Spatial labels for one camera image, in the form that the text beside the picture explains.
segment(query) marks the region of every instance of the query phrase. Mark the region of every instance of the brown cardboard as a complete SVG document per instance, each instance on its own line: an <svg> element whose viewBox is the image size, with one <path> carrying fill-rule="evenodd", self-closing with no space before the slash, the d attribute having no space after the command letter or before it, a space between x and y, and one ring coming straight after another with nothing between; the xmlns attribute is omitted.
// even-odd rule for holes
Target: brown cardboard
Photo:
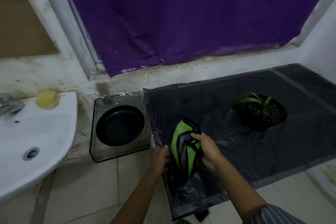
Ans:
<svg viewBox="0 0 336 224"><path fill-rule="evenodd" d="M28 0L0 0L0 58L58 53Z"/></svg>

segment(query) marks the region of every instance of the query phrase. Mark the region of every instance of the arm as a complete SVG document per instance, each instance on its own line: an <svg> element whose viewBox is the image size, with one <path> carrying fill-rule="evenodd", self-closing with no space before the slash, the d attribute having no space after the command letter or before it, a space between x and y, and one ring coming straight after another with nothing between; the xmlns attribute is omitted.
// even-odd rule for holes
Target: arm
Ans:
<svg viewBox="0 0 336 224"><path fill-rule="evenodd" d="M266 201L250 186L235 167L221 154L210 137L203 134L191 134L201 142L204 152L204 164L214 169L227 192L233 206L243 222L256 216L267 205Z"/></svg>
<svg viewBox="0 0 336 224"><path fill-rule="evenodd" d="M168 147L154 153L152 164L111 224L142 224L154 189L162 175Z"/></svg>

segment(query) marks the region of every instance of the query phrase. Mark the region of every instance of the soil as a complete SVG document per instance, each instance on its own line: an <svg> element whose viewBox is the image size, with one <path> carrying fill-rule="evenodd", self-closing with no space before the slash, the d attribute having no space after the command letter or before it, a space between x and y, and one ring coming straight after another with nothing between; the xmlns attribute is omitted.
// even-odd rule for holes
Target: soil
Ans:
<svg viewBox="0 0 336 224"><path fill-rule="evenodd" d="M254 115L264 121L278 124L283 119L283 111L274 102L272 102L272 100L264 108L262 108L258 103L249 103L247 106Z"/></svg>

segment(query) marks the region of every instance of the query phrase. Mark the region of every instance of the purple fabric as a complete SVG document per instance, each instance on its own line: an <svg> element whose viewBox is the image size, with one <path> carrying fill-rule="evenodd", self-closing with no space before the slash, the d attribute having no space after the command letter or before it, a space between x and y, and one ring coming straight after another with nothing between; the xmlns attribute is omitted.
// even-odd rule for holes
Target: purple fabric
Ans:
<svg viewBox="0 0 336 224"><path fill-rule="evenodd" d="M288 43L319 0L73 0L110 76Z"/></svg>

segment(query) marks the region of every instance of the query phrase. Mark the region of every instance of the sink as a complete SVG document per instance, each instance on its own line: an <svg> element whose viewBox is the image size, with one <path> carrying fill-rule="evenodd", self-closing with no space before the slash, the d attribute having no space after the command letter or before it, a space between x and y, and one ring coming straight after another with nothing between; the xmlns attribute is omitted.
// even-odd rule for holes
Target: sink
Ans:
<svg viewBox="0 0 336 224"><path fill-rule="evenodd" d="M76 92L60 94L59 105L42 110L36 98L0 119L0 201L39 182L70 150L77 123Z"/></svg>

